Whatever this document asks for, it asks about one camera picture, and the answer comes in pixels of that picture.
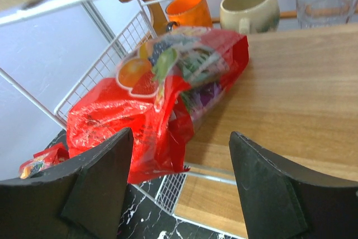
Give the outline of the clear drinking glass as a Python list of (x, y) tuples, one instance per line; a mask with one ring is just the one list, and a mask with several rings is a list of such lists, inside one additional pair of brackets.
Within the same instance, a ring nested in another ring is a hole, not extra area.
[(301, 29), (349, 23), (357, 0), (295, 0), (296, 17)]

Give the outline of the large red candy bag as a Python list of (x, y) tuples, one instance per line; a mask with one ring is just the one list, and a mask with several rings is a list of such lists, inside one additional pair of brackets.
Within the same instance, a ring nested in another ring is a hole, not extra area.
[(129, 183), (184, 172), (187, 143), (248, 61), (247, 37), (232, 30), (186, 26), (148, 40), (71, 108), (69, 155), (130, 128)]

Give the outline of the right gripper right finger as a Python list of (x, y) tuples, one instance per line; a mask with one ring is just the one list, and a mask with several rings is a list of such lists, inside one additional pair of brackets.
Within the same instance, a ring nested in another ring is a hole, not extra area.
[(239, 132), (229, 140), (248, 238), (357, 238), (357, 182), (309, 169)]

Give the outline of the small red candy bag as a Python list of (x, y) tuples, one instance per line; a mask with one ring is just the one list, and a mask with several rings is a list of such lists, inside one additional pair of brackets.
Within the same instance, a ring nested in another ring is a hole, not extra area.
[(19, 168), (19, 176), (26, 179), (34, 174), (53, 167), (69, 159), (69, 153), (63, 143), (58, 143), (50, 148), (33, 155), (33, 158), (24, 162)]

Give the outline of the light green mug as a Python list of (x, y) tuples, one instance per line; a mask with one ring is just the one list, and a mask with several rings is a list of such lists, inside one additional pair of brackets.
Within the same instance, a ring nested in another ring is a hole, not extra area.
[(240, 34), (273, 32), (278, 29), (278, 0), (222, 0), (220, 27)]

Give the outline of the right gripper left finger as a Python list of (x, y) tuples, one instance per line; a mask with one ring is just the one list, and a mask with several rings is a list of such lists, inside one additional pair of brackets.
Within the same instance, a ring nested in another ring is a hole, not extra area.
[(125, 128), (32, 177), (1, 181), (1, 237), (116, 238), (133, 143)]

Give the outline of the orange mug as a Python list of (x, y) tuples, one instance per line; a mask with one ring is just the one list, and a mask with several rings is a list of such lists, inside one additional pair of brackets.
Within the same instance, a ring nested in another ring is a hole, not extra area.
[(173, 0), (166, 7), (167, 28), (182, 26), (212, 27), (210, 9), (206, 0)]

